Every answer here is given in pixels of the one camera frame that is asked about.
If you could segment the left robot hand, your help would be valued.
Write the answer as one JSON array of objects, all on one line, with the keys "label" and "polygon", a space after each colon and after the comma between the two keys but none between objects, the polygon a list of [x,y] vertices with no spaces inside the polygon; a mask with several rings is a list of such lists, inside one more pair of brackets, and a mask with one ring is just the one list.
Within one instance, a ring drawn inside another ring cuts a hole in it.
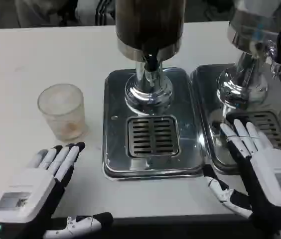
[{"label": "left robot hand", "polygon": [[85,148],[56,145],[35,154],[0,197],[0,239],[75,239],[110,228],[111,213],[53,218]]}]

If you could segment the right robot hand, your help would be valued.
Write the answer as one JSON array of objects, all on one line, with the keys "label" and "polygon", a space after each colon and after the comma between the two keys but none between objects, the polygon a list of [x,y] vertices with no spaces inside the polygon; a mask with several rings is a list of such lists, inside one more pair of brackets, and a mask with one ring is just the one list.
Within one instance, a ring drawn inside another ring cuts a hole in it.
[{"label": "right robot hand", "polygon": [[210,164],[203,167],[208,188],[232,212],[253,223],[269,239],[281,239],[281,150],[248,121],[220,124],[237,164],[246,194],[220,180]]}]

